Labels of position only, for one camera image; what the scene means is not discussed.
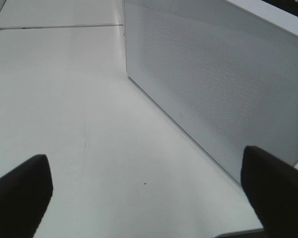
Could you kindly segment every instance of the white desk surface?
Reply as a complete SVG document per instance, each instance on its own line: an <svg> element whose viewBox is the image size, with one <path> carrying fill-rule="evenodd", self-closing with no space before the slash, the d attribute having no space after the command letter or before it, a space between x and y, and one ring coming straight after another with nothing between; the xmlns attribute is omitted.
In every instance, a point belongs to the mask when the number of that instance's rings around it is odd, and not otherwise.
<svg viewBox="0 0 298 238"><path fill-rule="evenodd" d="M122 32L0 31L0 176L35 154L52 171L35 237L260 228L241 187L127 78Z"/></svg>
<svg viewBox="0 0 298 238"><path fill-rule="evenodd" d="M122 0L6 0L0 30L123 24Z"/></svg>

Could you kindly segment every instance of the perforated metal panel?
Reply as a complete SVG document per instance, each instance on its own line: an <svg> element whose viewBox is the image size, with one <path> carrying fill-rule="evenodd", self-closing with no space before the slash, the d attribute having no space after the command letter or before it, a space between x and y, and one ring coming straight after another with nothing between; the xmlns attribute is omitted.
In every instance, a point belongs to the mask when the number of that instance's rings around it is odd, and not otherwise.
<svg viewBox="0 0 298 238"><path fill-rule="evenodd" d="M298 161L298 37L224 0L126 0L125 18L129 76L237 180L246 145Z"/></svg>

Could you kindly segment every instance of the white perforated panel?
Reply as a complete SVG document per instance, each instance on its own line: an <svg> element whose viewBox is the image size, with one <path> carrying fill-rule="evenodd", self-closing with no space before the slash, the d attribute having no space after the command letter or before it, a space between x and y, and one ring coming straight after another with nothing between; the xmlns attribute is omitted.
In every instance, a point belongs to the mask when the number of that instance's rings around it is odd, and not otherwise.
<svg viewBox="0 0 298 238"><path fill-rule="evenodd" d="M298 160L296 37L220 0L125 15L129 76L237 180L246 145Z"/></svg>

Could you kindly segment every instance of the white table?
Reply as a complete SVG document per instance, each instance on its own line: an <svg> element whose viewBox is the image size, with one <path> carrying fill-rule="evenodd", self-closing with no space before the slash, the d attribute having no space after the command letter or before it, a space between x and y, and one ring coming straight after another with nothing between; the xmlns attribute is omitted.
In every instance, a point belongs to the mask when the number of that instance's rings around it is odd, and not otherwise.
<svg viewBox="0 0 298 238"><path fill-rule="evenodd" d="M0 176L35 154L52 171L35 237L260 228L240 186L127 78L122 32L0 31Z"/></svg>
<svg viewBox="0 0 298 238"><path fill-rule="evenodd" d="M6 0L0 30L119 25L122 12L122 0Z"/></svg>

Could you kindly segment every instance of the white tabletop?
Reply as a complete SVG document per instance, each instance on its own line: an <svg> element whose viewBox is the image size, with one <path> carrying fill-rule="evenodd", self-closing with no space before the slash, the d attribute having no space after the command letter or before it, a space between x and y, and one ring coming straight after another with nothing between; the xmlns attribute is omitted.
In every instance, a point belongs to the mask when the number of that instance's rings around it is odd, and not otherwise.
<svg viewBox="0 0 298 238"><path fill-rule="evenodd" d="M122 24L122 0L6 0L0 30Z"/></svg>
<svg viewBox="0 0 298 238"><path fill-rule="evenodd" d="M36 238L211 238L260 228L241 187L126 76L122 27L0 31L0 176L35 154Z"/></svg>

